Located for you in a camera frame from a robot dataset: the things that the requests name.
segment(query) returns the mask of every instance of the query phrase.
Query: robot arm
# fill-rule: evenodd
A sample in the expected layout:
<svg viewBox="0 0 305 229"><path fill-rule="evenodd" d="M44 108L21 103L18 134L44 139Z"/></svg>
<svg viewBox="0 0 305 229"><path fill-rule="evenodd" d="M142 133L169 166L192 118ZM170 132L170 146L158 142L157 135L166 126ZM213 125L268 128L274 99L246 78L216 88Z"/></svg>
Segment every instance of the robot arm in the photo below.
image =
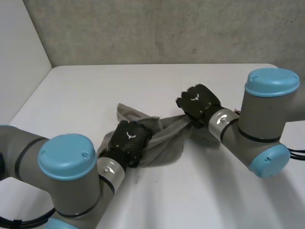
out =
<svg viewBox="0 0 305 229"><path fill-rule="evenodd" d="M305 77L300 79L300 86L291 102L288 111L288 122L305 120Z"/></svg>
<svg viewBox="0 0 305 229"><path fill-rule="evenodd" d="M60 135L49 140L12 126L0 126L0 180L14 177L50 194L56 211L51 211L55 213L47 229L95 229L127 166L139 163L151 136L143 125L122 121L105 154L97 158L92 142L82 135ZM0 226L8 225L0 221Z"/></svg>
<svg viewBox="0 0 305 229"><path fill-rule="evenodd" d="M279 142L286 122L305 120L305 82L286 69L251 72L245 85L240 116L221 107L205 86L182 93L177 104L193 120L205 125L250 171L259 177L278 174L290 159Z"/></svg>

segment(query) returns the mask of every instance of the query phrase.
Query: gray towel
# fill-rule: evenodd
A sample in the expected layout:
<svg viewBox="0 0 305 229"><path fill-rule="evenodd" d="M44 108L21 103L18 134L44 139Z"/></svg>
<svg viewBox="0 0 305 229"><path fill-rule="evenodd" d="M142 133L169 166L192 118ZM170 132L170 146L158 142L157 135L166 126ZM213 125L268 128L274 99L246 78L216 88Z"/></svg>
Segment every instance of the gray towel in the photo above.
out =
<svg viewBox="0 0 305 229"><path fill-rule="evenodd" d="M152 139L143 150L139 167L162 166L176 161L183 152L184 140L191 135L195 141L200 141L200 145L207 147L220 145L207 128L194 129L186 115L160 119L119 104L117 117L119 122L122 120L137 121L152 130ZM98 154L107 148L113 133L114 131L106 134L98 149Z"/></svg>

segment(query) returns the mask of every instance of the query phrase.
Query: light blue cap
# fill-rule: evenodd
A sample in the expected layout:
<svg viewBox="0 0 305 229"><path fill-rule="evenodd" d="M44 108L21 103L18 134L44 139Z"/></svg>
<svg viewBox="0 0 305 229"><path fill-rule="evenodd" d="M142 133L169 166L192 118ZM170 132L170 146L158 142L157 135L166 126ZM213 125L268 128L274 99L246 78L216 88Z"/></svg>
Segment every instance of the light blue cap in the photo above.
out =
<svg viewBox="0 0 305 229"><path fill-rule="evenodd" d="M78 228L61 220L49 218L48 223L46 225L46 229L78 229Z"/></svg>
<svg viewBox="0 0 305 229"><path fill-rule="evenodd" d="M262 68L250 72L245 90L259 97L276 97L294 92L300 85L296 73L282 68Z"/></svg>
<svg viewBox="0 0 305 229"><path fill-rule="evenodd" d="M278 174L288 163L290 151L283 144L273 146L258 155L249 170L258 177L267 178Z"/></svg>
<svg viewBox="0 0 305 229"><path fill-rule="evenodd" d="M88 174L97 157L89 138L60 135L47 141L40 149L38 164L44 174L56 180L75 180Z"/></svg>

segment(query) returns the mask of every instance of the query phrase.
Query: white wall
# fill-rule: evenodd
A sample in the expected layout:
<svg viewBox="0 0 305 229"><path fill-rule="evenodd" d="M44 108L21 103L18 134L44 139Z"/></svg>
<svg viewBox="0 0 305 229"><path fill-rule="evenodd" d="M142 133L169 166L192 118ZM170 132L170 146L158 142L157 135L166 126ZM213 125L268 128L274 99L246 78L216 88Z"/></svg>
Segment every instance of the white wall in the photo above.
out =
<svg viewBox="0 0 305 229"><path fill-rule="evenodd" d="M22 0L0 0L0 124L21 109L51 65Z"/></svg>

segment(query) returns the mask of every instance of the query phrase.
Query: white table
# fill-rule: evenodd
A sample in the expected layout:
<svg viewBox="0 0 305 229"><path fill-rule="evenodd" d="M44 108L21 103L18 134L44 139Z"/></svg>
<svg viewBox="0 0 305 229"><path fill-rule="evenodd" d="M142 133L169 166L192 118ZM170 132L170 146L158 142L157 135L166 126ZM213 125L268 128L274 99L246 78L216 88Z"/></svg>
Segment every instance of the white table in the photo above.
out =
<svg viewBox="0 0 305 229"><path fill-rule="evenodd" d="M182 114L175 99L202 83L230 109L241 107L251 70L269 64L62 66L54 68L12 120L48 138L80 133L95 148L116 128L118 103L149 115ZM305 123L289 123L282 142L305 148ZM305 162L260 179L228 150L185 142L174 164L129 169L99 229L303 229ZM0 182L0 216L33 219L52 208L49 195L12 178Z"/></svg>

